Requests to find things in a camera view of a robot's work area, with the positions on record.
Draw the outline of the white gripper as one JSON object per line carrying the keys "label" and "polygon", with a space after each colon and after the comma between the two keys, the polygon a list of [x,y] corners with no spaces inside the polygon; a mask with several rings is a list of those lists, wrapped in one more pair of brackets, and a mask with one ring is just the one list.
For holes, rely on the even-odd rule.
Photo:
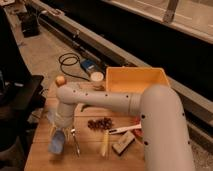
{"label": "white gripper", "polygon": [[72,128],[74,125],[74,114],[68,113],[67,115],[60,115],[57,112],[52,114],[52,123],[53,126],[57,129],[67,129]]}

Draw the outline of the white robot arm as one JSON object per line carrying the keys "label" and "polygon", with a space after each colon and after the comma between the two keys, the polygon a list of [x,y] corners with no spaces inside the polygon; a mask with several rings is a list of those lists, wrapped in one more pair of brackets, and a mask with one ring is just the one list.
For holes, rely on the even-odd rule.
{"label": "white robot arm", "polygon": [[56,89],[56,97],[58,127],[73,123],[77,103],[136,115],[141,118],[147,171],[195,171],[185,113],[172,88],[155,84],[141,94],[120,93],[85,90],[70,82]]}

